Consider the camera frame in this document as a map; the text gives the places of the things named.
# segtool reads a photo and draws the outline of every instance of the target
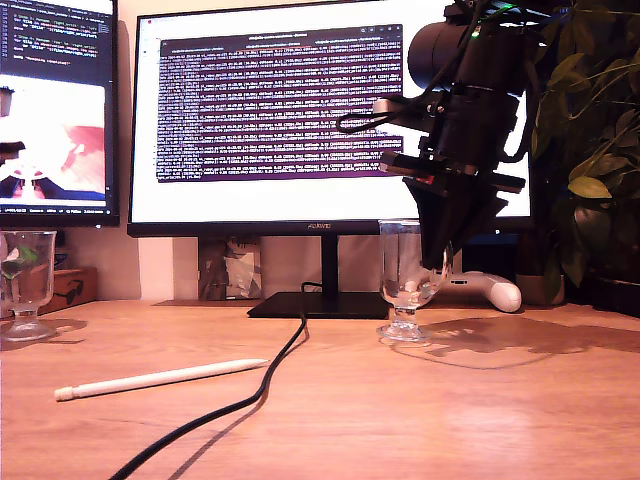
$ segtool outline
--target game controller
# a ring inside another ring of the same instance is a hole
[[[484,297],[506,313],[517,311],[522,304],[522,295],[517,286],[506,278],[483,272],[452,273],[437,295]]]

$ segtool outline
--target glass base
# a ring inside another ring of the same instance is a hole
[[[2,333],[2,339],[8,342],[28,342],[51,337],[55,333],[54,329],[42,325],[38,321],[14,323],[11,328]]]
[[[412,323],[391,323],[376,331],[382,337],[399,342],[423,342],[431,336],[430,332]]]

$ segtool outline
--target footed glass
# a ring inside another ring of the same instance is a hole
[[[441,269],[422,266],[420,223],[417,220],[380,220],[382,297],[393,305],[391,323],[378,333],[397,341],[421,342],[429,338],[416,324],[416,310],[427,304],[442,287],[453,266],[448,245]]]
[[[15,315],[4,340],[38,340],[56,333],[38,321],[38,308],[53,296],[55,238],[56,232],[0,232],[0,306]]]

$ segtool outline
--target desk surface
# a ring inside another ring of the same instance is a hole
[[[104,479],[174,428],[253,394],[264,369],[56,403],[53,391],[245,357],[298,320],[246,307],[94,302],[59,335],[3,344],[3,478]],[[131,478],[637,479],[640,320],[566,305],[427,308],[433,343],[379,320],[311,320],[259,408],[182,437]]]

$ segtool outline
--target monitor base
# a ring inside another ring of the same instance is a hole
[[[302,292],[279,292],[249,310],[251,318],[300,318]],[[390,305],[379,292],[339,292],[326,298],[322,292],[304,293],[307,318],[385,319]]]

